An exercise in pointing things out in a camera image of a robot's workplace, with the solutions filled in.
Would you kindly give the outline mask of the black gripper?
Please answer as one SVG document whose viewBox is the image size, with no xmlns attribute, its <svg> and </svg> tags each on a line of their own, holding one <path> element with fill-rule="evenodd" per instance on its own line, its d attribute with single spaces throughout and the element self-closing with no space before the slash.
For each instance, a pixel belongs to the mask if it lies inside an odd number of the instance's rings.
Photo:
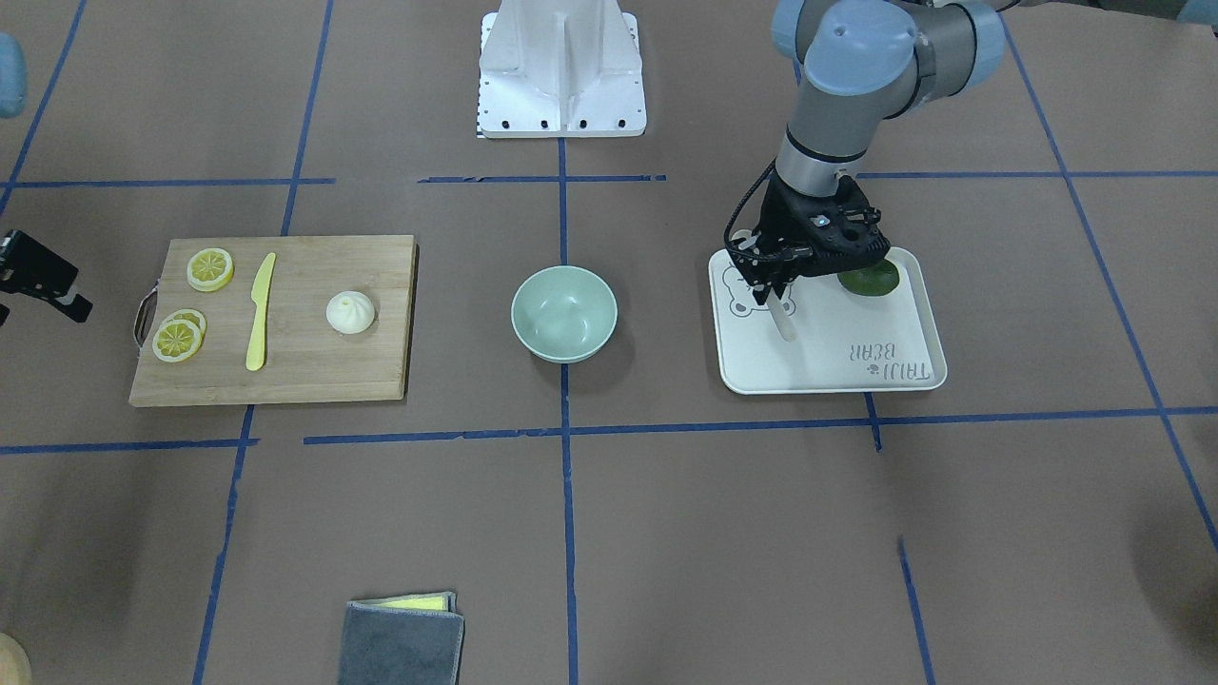
<svg viewBox="0 0 1218 685">
<path fill-rule="evenodd" d="M 764 186 L 764 196 L 754 225 L 748 285 L 758 306 L 767 306 L 771 291 L 782 300 L 799 277 L 850 269 L 847 221 L 834 195 L 814 197 L 797 193 L 773 169 L 756 185 Z"/>
</svg>

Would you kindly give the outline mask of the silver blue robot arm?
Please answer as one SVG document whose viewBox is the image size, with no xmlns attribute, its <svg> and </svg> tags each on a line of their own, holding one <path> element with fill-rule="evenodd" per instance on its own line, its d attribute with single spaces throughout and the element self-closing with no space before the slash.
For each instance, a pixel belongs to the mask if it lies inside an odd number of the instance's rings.
<svg viewBox="0 0 1218 685">
<path fill-rule="evenodd" d="M 857 185 L 879 123 L 952 98 L 998 69 L 1005 38 L 987 1 L 783 1 L 773 41 L 801 79 L 747 236 L 725 250 L 760 306 L 800 278 L 882 264 L 892 243 Z"/>
</svg>

